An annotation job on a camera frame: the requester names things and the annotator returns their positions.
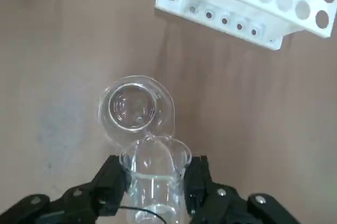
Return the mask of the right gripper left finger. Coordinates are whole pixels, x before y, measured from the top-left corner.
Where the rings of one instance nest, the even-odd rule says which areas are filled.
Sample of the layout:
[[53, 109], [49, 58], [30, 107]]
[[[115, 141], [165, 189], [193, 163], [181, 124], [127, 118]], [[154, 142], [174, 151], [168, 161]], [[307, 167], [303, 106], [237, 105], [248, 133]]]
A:
[[44, 194], [24, 197], [1, 214], [1, 223], [96, 223], [116, 215], [128, 188], [119, 156], [111, 155], [92, 181], [51, 201]]

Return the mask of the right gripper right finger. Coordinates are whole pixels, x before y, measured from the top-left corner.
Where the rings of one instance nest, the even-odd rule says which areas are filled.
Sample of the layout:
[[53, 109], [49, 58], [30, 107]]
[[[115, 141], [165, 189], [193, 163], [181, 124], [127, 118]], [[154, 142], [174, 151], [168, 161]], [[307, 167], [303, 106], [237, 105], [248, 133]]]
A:
[[212, 180], [207, 156], [193, 157], [184, 175], [184, 194], [190, 223], [299, 224], [274, 197], [238, 191]]

